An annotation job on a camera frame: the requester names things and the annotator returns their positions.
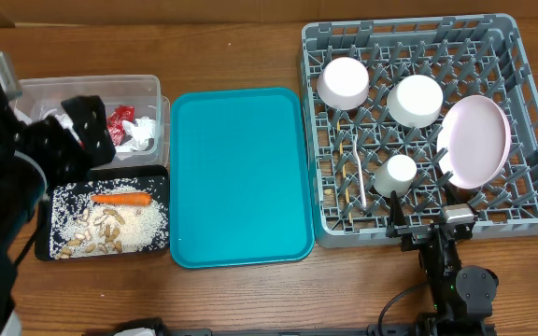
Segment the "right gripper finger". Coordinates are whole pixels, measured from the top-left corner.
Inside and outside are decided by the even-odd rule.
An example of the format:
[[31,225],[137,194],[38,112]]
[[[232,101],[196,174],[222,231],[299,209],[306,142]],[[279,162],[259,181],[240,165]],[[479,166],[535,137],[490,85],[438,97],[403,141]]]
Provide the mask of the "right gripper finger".
[[445,183],[443,185],[443,190],[446,196],[446,206],[467,203],[467,198],[463,196],[459,189],[452,184]]
[[407,226],[403,209],[400,205],[399,197],[395,190],[389,195],[389,218],[388,218],[388,231],[397,231]]

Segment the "red snack wrapper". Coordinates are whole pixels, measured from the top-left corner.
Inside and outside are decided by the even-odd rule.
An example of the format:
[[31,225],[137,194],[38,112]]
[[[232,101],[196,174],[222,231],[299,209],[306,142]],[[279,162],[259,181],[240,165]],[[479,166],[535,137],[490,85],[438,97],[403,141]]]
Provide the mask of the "red snack wrapper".
[[119,105],[115,108],[114,112],[106,120],[107,130],[109,136],[115,146],[119,146],[126,132],[123,127],[124,121],[134,122],[135,119],[135,108],[129,105]]

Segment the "white cup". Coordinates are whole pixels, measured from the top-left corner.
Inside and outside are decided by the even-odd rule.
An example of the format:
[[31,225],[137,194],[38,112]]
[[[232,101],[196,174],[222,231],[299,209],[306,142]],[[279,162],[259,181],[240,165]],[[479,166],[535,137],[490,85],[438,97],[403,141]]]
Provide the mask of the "white cup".
[[394,155],[376,170],[374,188],[383,197],[389,198],[393,191],[403,196],[410,190],[417,171],[412,158],[403,154]]

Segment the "white tissue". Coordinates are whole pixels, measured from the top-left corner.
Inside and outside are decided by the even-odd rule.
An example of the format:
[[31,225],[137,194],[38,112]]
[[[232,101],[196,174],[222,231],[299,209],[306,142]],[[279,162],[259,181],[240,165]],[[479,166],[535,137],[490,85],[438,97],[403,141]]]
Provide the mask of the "white tissue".
[[129,139],[115,146],[118,153],[144,151],[149,146],[149,139],[157,134],[156,120],[149,117],[136,119],[135,122],[123,120],[121,126]]

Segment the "white round plate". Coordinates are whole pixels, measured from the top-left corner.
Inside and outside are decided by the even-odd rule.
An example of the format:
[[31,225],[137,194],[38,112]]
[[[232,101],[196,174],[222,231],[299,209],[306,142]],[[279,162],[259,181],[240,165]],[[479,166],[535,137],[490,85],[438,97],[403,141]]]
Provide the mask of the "white round plate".
[[456,102],[441,123],[436,148],[438,161],[450,173],[449,183],[460,189],[479,188],[503,168],[511,146],[511,130],[503,110],[482,95]]

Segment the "peanut shells and rice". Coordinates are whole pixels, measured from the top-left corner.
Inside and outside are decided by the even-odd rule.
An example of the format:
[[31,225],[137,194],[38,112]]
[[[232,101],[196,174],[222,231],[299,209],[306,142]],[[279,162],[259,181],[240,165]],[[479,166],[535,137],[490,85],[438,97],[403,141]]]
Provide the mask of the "peanut shells and rice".
[[[97,190],[94,193],[78,196],[87,201],[82,212],[70,210],[69,227],[62,229],[65,243],[55,244],[54,259],[78,259],[111,254],[129,254],[163,250],[169,244],[169,232],[162,233],[161,205],[152,200],[149,206],[114,205],[95,203],[91,200],[96,194],[119,194],[145,192],[135,187],[120,184],[110,190]],[[62,189],[63,199],[54,201],[53,210],[58,215],[66,215],[68,206],[65,197],[68,189]]]

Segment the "orange carrot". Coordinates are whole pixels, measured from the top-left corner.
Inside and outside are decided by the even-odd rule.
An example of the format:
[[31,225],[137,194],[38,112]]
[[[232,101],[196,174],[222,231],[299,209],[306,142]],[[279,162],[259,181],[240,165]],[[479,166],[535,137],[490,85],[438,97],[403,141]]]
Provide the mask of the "orange carrot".
[[149,206],[152,203],[152,196],[146,192],[96,194],[91,196],[91,200],[95,203],[114,205]]

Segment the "white plastic fork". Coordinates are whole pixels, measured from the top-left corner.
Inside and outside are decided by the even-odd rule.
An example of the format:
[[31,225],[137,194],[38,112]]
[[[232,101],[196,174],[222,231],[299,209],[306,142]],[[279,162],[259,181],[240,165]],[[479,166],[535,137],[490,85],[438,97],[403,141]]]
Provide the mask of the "white plastic fork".
[[361,206],[362,208],[366,208],[367,201],[366,201],[366,195],[365,195],[365,189],[364,189],[364,180],[363,180],[363,172],[362,172],[362,164],[361,164],[361,158],[358,152],[358,136],[354,134],[352,136],[352,154],[354,157],[354,160],[357,165],[357,176],[358,176],[358,182],[359,182],[359,195],[361,198]]

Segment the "small white bowl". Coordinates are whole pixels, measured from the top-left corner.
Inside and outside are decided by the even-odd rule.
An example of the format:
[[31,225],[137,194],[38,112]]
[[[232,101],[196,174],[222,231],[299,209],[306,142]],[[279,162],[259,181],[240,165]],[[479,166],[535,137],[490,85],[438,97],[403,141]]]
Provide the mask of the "small white bowl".
[[443,90],[434,79],[412,75],[392,88],[387,97],[387,109],[404,127],[424,128],[436,121],[443,101]]

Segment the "wooden chopstick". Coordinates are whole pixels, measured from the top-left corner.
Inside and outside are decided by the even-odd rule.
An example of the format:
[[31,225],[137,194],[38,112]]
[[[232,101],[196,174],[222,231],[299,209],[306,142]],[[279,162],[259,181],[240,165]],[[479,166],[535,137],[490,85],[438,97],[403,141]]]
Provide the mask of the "wooden chopstick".
[[[348,207],[350,206],[349,191],[348,191],[349,184],[348,184],[347,168],[346,168],[348,154],[343,149],[343,144],[344,144],[346,133],[341,133],[340,121],[336,122],[336,131],[337,131],[337,138],[340,139],[340,142],[338,145],[339,162],[337,163],[336,168],[342,177],[342,184],[339,187],[339,196],[342,196],[345,200],[345,204],[342,206],[342,209],[347,210]],[[346,220],[345,223],[343,224],[344,231],[352,231],[351,227],[353,225],[353,220],[351,216],[351,211],[344,213],[342,217]]]

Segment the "pink bowl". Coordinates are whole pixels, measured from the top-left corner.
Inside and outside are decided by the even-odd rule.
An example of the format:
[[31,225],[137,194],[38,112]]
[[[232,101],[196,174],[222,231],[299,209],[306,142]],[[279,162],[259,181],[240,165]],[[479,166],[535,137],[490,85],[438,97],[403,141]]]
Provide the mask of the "pink bowl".
[[368,70],[360,61],[350,57],[330,61],[317,83],[320,100],[339,110],[351,110],[361,106],[368,97],[368,91]]

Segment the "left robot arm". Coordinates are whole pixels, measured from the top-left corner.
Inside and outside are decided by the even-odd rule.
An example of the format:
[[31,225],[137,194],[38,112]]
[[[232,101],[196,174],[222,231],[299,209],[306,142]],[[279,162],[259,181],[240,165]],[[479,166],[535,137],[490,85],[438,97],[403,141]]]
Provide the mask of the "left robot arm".
[[22,225],[48,192],[80,180],[115,156],[99,97],[63,101],[73,121],[66,129],[54,117],[30,123],[18,119],[10,104],[20,96],[11,62],[0,51],[0,335],[21,334],[11,289],[23,257],[11,259],[7,252]]

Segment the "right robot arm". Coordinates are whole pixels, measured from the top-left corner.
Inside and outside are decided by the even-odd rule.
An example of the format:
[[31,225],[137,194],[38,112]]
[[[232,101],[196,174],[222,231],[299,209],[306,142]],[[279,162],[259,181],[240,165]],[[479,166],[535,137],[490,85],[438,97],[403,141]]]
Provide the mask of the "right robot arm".
[[401,240],[403,252],[416,250],[426,281],[410,287],[389,301],[377,321],[383,335],[383,318],[393,303],[423,287],[432,294],[432,313],[421,313],[404,329],[405,335],[494,335],[495,328],[485,323],[492,316],[492,303],[499,285],[498,276],[479,266],[461,263],[457,242],[473,238],[477,213],[471,205],[460,203],[456,193],[445,186],[448,205],[438,220],[423,227],[407,224],[396,192],[389,196],[386,235]]

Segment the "black tray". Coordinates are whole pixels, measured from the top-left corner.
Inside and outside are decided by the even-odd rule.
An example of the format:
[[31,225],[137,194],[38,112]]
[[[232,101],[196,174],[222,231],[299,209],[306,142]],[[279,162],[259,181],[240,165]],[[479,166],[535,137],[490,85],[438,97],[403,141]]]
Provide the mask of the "black tray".
[[[169,232],[169,173],[161,165],[122,167],[104,170],[92,170],[78,182],[71,182],[58,186],[48,193],[49,198],[39,203],[37,212],[38,235],[35,238],[35,256],[41,261],[53,261],[53,247],[55,244],[65,243],[62,229],[67,229],[71,219],[70,210],[82,212],[86,209],[87,201],[80,201],[78,196],[94,193],[97,190],[110,190],[120,184],[144,190],[152,196],[152,200],[161,205],[162,233]],[[53,210],[54,201],[63,199],[62,189],[68,189],[69,195],[65,197],[68,206],[66,215],[58,215]]]

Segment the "teal serving tray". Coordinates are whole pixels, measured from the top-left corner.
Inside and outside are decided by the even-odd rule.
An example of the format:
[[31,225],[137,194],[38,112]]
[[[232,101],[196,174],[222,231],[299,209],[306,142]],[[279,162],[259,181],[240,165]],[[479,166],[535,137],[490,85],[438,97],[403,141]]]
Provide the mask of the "teal serving tray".
[[169,246],[187,269],[298,261],[315,238],[294,91],[186,93],[171,107]]

